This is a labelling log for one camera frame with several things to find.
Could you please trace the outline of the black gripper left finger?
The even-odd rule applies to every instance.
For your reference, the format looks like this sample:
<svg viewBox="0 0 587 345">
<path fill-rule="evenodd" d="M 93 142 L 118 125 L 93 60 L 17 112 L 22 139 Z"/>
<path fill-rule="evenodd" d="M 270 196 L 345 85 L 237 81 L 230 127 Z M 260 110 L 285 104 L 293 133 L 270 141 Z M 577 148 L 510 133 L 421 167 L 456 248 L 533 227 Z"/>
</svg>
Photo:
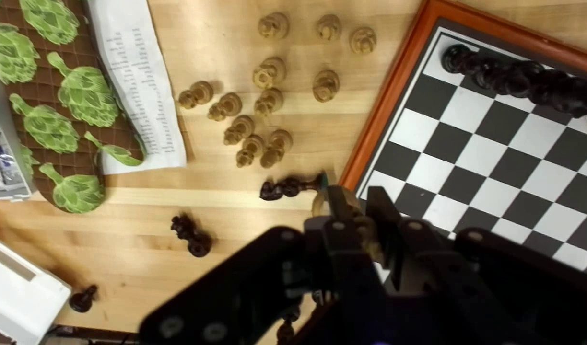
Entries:
<svg viewBox="0 0 587 345">
<path fill-rule="evenodd" d="M 354 196 L 343 187 L 327 187 L 324 200 L 327 206 L 324 231 L 350 236 L 354 233 L 354 219 L 360 215 Z"/>
</svg>

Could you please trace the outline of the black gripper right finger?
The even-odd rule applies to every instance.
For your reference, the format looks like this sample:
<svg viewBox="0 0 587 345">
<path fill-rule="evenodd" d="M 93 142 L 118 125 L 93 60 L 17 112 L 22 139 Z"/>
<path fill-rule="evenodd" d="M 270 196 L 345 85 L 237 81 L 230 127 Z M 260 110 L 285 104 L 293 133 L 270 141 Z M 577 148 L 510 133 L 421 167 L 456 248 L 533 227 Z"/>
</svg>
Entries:
<svg viewBox="0 0 587 345">
<path fill-rule="evenodd" d="M 379 236 L 393 236 L 400 223 L 400 213 L 381 187 L 366 190 L 366 215 L 373 221 Z"/>
</svg>

